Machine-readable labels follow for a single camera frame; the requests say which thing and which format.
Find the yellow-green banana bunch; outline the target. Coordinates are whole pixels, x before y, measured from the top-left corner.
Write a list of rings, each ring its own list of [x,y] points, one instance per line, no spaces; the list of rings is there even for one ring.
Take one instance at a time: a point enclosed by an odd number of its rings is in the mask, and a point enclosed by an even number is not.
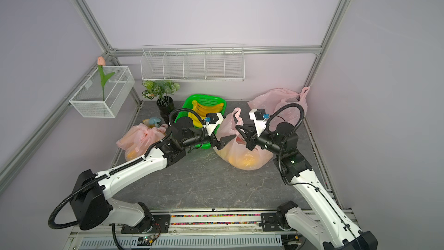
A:
[[[243,155],[233,155],[228,159],[229,163],[236,167],[237,169],[251,171],[261,168],[264,163],[260,155],[254,154],[243,154]]]

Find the pink peach printed bag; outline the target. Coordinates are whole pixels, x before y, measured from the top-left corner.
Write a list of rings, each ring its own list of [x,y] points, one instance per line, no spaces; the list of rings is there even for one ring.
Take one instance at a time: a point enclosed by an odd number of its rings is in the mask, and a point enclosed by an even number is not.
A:
[[[216,154],[223,160],[229,163],[228,159],[233,155],[243,155],[246,153],[260,155],[264,165],[268,163],[274,156],[272,152],[261,149],[256,146],[252,151],[246,148],[246,142],[242,138],[241,134],[235,129],[236,125],[244,125],[243,119],[241,118],[241,108],[236,107],[231,113],[229,113],[220,127],[217,130],[216,138],[219,140],[222,137],[235,134],[237,137],[228,143],[223,149],[218,150],[214,148]]]

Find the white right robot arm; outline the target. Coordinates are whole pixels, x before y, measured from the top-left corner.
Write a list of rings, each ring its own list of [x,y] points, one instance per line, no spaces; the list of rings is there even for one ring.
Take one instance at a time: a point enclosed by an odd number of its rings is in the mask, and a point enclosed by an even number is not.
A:
[[[378,241],[362,231],[328,194],[310,163],[297,147],[299,137],[290,123],[280,123],[273,133],[257,133],[254,126],[237,126],[247,148],[259,146],[276,155],[274,163],[286,185],[295,188],[318,216],[314,221],[292,201],[278,207],[285,228],[301,233],[319,250],[375,250]]]

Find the plain pink plastic bag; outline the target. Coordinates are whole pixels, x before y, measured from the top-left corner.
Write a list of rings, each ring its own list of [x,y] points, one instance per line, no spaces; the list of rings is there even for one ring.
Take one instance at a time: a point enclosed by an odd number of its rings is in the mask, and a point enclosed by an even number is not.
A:
[[[266,113],[272,115],[285,105],[296,103],[303,107],[303,117],[305,117],[308,113],[306,96],[308,95],[309,91],[310,87],[304,87],[300,93],[285,88],[272,89],[265,94],[256,97],[247,104],[249,105],[250,109],[265,109]],[[299,109],[295,107],[290,107],[282,111],[275,119],[272,120],[269,126],[269,130],[274,131],[276,129],[276,126],[284,121],[292,125],[296,125],[299,121],[299,117]]]

